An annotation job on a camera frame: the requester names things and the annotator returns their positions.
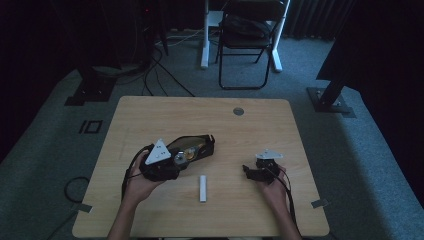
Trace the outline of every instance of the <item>gray carpet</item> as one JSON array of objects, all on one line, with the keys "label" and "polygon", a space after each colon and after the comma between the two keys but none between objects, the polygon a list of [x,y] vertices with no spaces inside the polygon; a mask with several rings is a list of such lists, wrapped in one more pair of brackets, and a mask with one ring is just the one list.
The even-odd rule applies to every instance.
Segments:
[{"label": "gray carpet", "polygon": [[[306,88],[328,84],[315,77],[331,46],[332,42],[321,40],[283,39],[279,45],[283,72],[271,72],[268,85],[257,91],[219,88],[218,67],[213,63],[215,45],[211,45],[207,70],[200,69],[201,42],[197,40],[170,46],[169,56],[163,56],[160,63],[196,97],[281,98],[291,103],[318,191],[330,202],[325,212],[331,234],[314,239],[423,239],[423,209],[360,94],[349,88],[342,92],[356,118],[314,111]],[[260,81],[263,60],[249,66],[253,71],[227,60],[233,66],[225,66],[224,77],[239,83]],[[147,78],[154,95],[189,96],[163,69],[155,69]],[[52,239],[74,239],[74,204],[65,198],[64,187],[72,178],[91,176],[119,98],[141,95],[144,85],[140,76],[123,77],[108,102],[64,106],[80,80],[74,71],[57,84],[0,165],[0,239],[47,239],[55,229]],[[90,121],[91,129],[83,125]],[[94,133],[98,121],[102,125]],[[74,198],[82,198],[85,190],[84,181],[69,188]]]}]

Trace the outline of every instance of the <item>person's left hand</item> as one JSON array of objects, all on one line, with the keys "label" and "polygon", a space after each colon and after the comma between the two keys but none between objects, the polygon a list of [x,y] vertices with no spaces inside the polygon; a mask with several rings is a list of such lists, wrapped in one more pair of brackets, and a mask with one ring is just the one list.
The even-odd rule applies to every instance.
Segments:
[{"label": "person's left hand", "polygon": [[137,206],[141,201],[145,200],[150,196],[152,191],[159,186],[160,184],[164,183],[162,182],[152,182],[148,179],[146,179],[140,171],[140,164],[142,161],[142,158],[144,155],[146,155],[148,152],[141,153],[137,160],[134,163],[134,166],[131,169],[130,176],[135,176],[137,174],[140,174],[136,177],[132,177],[128,179],[127,183],[127,189],[125,191],[123,202],[127,204],[131,204],[132,206]]}]

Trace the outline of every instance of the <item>white rectangular block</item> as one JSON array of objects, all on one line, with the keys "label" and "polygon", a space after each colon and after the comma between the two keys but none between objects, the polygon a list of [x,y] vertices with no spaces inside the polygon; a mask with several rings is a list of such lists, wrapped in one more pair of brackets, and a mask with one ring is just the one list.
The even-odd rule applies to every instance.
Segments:
[{"label": "white rectangular block", "polygon": [[206,202],[206,175],[200,176],[200,202]]}]

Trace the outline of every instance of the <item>small white object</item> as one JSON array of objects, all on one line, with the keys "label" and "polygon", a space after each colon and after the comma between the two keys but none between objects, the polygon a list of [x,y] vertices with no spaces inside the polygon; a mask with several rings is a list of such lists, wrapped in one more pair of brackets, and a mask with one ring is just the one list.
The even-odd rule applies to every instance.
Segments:
[{"label": "small white object", "polygon": [[171,157],[171,153],[166,148],[165,143],[162,141],[162,139],[159,139],[156,142],[155,146],[153,147],[152,152],[147,157],[146,165],[160,162],[170,157]]},{"label": "small white object", "polygon": [[265,149],[264,152],[256,154],[256,158],[259,159],[275,159],[275,158],[283,158],[283,154]]},{"label": "small white object", "polygon": [[200,202],[206,202],[206,175],[200,176]]}]

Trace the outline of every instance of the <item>white triangular piece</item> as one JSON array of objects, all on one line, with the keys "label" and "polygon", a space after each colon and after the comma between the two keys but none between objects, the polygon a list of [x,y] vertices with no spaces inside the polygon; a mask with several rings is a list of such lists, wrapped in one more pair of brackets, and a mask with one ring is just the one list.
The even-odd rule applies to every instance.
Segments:
[{"label": "white triangular piece", "polygon": [[276,158],[283,158],[283,154],[265,149],[264,152],[256,154],[256,158],[259,159],[276,159]]},{"label": "white triangular piece", "polygon": [[170,157],[171,153],[166,148],[165,143],[163,143],[162,139],[159,139],[153,147],[152,152],[147,157],[146,165],[157,163]]}]

